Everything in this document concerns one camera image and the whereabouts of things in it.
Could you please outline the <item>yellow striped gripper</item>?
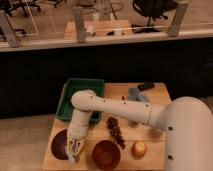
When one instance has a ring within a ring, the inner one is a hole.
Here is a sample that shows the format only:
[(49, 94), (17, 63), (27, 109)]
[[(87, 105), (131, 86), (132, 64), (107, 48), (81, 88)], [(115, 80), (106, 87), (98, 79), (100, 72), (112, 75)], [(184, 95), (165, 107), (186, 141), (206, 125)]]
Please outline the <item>yellow striped gripper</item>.
[(67, 156), (72, 155), (77, 162), (77, 158), (78, 158), (78, 155), (79, 155), (82, 147), (83, 147), (82, 141), (68, 139), (67, 140), (67, 146), (66, 146)]

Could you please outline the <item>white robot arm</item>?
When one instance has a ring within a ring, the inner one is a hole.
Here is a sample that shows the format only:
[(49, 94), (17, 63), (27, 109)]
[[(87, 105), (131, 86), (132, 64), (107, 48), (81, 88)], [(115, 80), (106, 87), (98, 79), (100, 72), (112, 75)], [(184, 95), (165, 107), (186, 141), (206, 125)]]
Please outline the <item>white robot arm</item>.
[(91, 114), (108, 112), (166, 133), (165, 171), (213, 171), (213, 113), (201, 100), (180, 97), (168, 105), (106, 99), (91, 90), (75, 92), (68, 138), (88, 133)]

